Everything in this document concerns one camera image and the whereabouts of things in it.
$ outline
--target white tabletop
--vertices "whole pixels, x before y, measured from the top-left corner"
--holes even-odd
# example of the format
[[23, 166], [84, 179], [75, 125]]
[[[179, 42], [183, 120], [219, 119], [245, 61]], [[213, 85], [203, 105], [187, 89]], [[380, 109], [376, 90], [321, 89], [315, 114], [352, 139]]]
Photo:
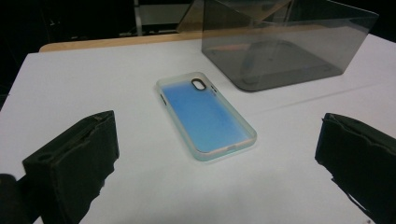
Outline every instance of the white tabletop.
[[[257, 131], [256, 144], [196, 161], [155, 82], [203, 72]], [[201, 40], [30, 54], [0, 113], [0, 173], [74, 123], [114, 110], [120, 145], [81, 223], [364, 223], [369, 219], [315, 159], [327, 112], [396, 137], [396, 44], [368, 35], [342, 76], [239, 91], [201, 53]]]

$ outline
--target translucent phone case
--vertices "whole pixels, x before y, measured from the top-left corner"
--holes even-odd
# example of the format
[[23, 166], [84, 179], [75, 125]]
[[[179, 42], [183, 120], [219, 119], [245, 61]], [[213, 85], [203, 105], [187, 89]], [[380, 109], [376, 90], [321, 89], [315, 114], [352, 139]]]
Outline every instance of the translucent phone case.
[[204, 74], [161, 79], [157, 90], [197, 160], [213, 160], [256, 141], [256, 131]]

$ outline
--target table surface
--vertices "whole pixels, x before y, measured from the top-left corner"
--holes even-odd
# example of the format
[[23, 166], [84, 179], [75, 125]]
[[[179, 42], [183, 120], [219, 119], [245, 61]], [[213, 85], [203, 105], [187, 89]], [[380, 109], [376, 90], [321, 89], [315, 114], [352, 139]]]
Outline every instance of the table surface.
[[[253, 147], [201, 162], [155, 91], [163, 77], [203, 72], [257, 131]], [[114, 110], [120, 158], [81, 223], [365, 223], [314, 159], [325, 113], [396, 136], [396, 44], [368, 35], [345, 73], [239, 91], [201, 40], [27, 56], [0, 113], [0, 173], [74, 123]]]

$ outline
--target gray translucent box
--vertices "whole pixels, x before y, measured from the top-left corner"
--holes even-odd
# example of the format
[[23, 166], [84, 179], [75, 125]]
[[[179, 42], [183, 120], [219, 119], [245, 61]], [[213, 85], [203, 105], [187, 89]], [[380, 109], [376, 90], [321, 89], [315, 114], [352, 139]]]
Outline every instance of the gray translucent box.
[[243, 91], [342, 75], [378, 15], [325, 0], [205, 0], [202, 52]]

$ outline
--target phone case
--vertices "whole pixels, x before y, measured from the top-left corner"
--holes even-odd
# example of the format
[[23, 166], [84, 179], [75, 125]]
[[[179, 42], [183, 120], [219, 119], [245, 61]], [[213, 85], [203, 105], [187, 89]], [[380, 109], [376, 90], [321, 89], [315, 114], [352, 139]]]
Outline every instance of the phone case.
[[157, 90], [197, 160], [210, 161], [255, 143], [256, 131], [203, 73], [160, 79]]

